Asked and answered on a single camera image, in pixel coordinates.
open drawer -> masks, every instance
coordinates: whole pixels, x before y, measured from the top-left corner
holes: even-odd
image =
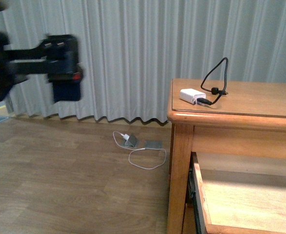
[[[203,234],[286,233],[286,159],[192,153]]]

phone charger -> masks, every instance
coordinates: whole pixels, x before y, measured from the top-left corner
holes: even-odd
[[[206,98],[206,94],[195,89],[182,89],[180,98],[194,105],[197,103],[197,98]]]

laminate flooring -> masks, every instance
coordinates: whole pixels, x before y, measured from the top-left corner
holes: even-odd
[[[161,140],[166,163],[155,170],[131,165],[113,131]],[[165,234],[170,139],[166,127],[0,123],[0,234]],[[163,158],[152,150],[133,154],[146,167]]]

black cable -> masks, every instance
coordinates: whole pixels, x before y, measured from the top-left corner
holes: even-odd
[[[208,76],[219,66],[221,65],[221,63],[223,61],[226,61],[225,64],[225,71],[224,71],[224,87],[222,90],[219,90],[217,87],[213,87],[211,90],[206,89],[203,87],[203,84],[205,83],[206,79],[208,78]],[[203,104],[207,104],[207,105],[213,105],[214,103],[216,103],[218,101],[218,99],[220,99],[220,97],[222,95],[227,95],[228,92],[226,92],[226,86],[227,86],[227,68],[229,65],[229,59],[227,57],[224,57],[207,75],[206,77],[203,79],[202,83],[201,83],[201,88],[205,91],[211,92],[213,95],[218,94],[219,96],[214,100],[214,102],[211,102],[205,98],[198,98],[197,102],[203,103]]]

curtain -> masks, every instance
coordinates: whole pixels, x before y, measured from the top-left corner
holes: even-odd
[[[53,103],[46,77],[30,75],[8,98],[17,115],[165,122],[170,80],[203,78],[222,57],[228,80],[286,82],[286,0],[13,0],[0,31],[11,49],[79,40],[82,100]]]

